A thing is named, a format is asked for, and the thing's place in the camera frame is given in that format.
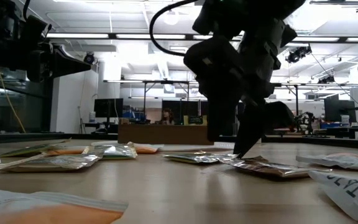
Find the yellow cable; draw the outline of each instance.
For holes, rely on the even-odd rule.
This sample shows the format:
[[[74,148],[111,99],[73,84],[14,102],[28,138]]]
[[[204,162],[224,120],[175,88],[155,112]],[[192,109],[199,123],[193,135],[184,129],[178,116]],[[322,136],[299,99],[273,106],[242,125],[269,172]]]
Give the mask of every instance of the yellow cable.
[[[15,115],[16,120],[19,122],[19,125],[20,125],[20,127],[22,128],[23,133],[25,133],[25,129],[24,129],[24,127],[23,127],[22,121],[20,120],[20,118],[19,118],[19,116],[17,115],[15,109],[13,108],[12,103],[11,103],[11,99],[9,99],[9,96],[8,96],[8,94],[7,94],[7,92],[6,92],[5,84],[4,84],[4,80],[2,79],[1,72],[0,72],[0,79],[1,79],[2,87],[4,88],[4,91],[5,91],[5,95],[6,95],[7,102],[8,102],[9,105],[11,106],[12,112],[13,112],[13,114]]]

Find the computer monitor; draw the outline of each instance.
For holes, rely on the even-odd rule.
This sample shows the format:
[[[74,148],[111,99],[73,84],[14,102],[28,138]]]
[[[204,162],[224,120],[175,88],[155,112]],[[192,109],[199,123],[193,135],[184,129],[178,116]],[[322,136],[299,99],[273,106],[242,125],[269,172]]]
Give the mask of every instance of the computer monitor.
[[[349,115],[349,121],[356,123],[356,111],[354,102],[350,100],[324,100],[325,119],[331,122],[341,122],[341,115]]]
[[[121,118],[123,105],[124,99],[122,98],[97,99],[94,101],[94,112],[97,118]]]

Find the person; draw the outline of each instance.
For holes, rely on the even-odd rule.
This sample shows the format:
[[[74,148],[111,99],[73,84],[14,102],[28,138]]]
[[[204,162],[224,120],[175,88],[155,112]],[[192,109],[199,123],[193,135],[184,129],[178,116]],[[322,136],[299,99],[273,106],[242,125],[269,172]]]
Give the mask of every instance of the person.
[[[173,120],[173,113],[172,110],[169,108],[165,108],[162,111],[162,121],[161,124],[166,124],[166,125],[175,125],[175,122]]]

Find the table surface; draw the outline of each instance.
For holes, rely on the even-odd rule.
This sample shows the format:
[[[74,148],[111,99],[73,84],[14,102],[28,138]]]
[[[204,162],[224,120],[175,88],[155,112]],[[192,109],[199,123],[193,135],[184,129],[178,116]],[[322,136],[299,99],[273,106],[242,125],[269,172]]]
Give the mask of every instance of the table surface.
[[[84,146],[95,140],[73,140]],[[51,141],[0,144],[0,153]],[[357,152],[308,144],[257,144],[246,157],[307,166],[296,155]],[[3,159],[9,162],[14,159]],[[358,172],[336,170],[358,176]],[[80,172],[0,172],[0,189],[62,192],[129,202],[117,224],[125,223],[355,223],[311,179],[274,182],[236,172],[225,164],[196,166],[139,155],[131,161],[99,161]]]

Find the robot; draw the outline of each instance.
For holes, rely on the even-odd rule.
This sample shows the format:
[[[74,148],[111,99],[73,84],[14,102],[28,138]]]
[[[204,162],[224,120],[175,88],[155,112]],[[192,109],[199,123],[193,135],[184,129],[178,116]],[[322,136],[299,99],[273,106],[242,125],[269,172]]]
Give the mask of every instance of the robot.
[[[282,102],[266,103],[274,91],[270,78],[280,68],[278,50],[296,37],[284,19],[305,0],[251,1],[205,0],[193,30],[213,37],[191,46],[186,54],[170,52],[153,38],[155,20],[166,11],[195,2],[185,0],[163,8],[150,22],[150,38],[161,51],[184,56],[185,65],[196,74],[200,93],[209,102],[208,139],[218,139],[239,100],[245,104],[240,118],[234,153],[244,154],[264,131],[295,124],[292,112]],[[236,50],[230,40],[244,31]]]

